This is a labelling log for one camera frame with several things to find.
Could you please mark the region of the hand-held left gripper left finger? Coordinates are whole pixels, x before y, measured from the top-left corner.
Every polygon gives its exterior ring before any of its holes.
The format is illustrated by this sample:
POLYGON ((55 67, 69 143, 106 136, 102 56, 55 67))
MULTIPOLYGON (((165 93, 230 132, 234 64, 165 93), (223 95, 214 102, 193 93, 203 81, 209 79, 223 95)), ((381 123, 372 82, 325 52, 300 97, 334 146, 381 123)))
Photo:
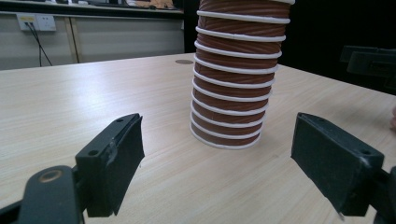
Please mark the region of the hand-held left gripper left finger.
POLYGON ((81 203, 89 217, 118 214, 145 157, 141 123, 139 114, 115 119, 76 155, 81 203))

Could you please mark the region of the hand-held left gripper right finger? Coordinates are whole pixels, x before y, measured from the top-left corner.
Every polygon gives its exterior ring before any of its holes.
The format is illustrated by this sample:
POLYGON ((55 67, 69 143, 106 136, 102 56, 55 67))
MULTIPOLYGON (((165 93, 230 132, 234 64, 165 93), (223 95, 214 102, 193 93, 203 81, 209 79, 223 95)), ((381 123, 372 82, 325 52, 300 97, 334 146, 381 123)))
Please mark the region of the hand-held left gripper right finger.
POLYGON ((326 119, 300 113, 291 157, 337 212, 366 214, 374 175, 384 161, 381 152, 326 119))

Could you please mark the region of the stack of brown cups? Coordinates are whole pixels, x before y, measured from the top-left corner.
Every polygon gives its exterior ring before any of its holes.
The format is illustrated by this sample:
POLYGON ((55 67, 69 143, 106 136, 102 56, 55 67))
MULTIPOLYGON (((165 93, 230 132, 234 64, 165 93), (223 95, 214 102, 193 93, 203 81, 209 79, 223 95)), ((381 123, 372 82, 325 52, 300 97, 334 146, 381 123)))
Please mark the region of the stack of brown cups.
POLYGON ((295 0, 200 0, 191 132, 212 147, 241 149, 262 135, 295 0))

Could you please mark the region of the white cabinet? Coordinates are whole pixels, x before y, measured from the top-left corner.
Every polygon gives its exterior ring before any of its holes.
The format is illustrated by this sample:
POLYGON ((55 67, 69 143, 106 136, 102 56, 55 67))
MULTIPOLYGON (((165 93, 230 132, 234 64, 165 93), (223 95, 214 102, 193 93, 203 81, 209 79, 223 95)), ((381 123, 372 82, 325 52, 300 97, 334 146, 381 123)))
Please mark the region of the white cabinet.
POLYGON ((182 53, 184 15, 155 7, 0 0, 0 70, 182 53), (22 31, 17 14, 52 15, 56 31, 22 31))

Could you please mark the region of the tan cardboard piece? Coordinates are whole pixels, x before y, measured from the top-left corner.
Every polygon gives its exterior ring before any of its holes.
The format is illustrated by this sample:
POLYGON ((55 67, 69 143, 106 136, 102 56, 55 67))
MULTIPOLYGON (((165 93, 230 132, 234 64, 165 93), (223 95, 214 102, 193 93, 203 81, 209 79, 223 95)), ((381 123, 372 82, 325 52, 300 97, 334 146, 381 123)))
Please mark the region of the tan cardboard piece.
POLYGON ((156 8, 173 8, 173 0, 129 0, 130 6, 138 7, 149 7, 154 6, 156 8))

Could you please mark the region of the white wall socket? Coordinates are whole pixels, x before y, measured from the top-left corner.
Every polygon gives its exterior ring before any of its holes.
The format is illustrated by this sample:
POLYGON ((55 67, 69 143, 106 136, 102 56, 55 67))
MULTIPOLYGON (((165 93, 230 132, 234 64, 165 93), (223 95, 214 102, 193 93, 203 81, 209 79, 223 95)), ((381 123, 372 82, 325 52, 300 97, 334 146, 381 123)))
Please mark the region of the white wall socket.
POLYGON ((17 14, 17 20, 22 31, 56 31, 55 19, 52 15, 21 13, 17 14))

